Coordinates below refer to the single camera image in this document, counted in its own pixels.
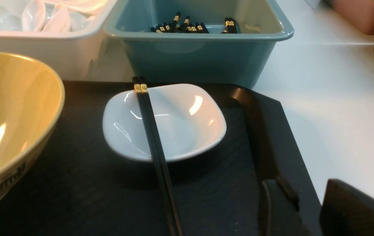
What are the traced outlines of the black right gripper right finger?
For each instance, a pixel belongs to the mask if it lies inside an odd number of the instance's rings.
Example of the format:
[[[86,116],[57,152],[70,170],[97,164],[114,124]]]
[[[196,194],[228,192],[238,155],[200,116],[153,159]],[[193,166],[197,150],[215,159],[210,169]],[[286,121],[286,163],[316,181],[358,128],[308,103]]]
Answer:
[[[374,198],[329,179],[319,215],[324,236],[374,236]]]

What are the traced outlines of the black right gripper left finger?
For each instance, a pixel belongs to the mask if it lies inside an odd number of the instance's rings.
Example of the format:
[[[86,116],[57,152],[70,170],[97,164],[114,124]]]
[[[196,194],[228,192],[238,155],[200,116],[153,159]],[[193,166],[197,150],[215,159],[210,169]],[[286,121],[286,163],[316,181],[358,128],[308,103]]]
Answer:
[[[260,236],[309,236],[300,217],[299,197],[282,176],[261,182],[258,203]]]

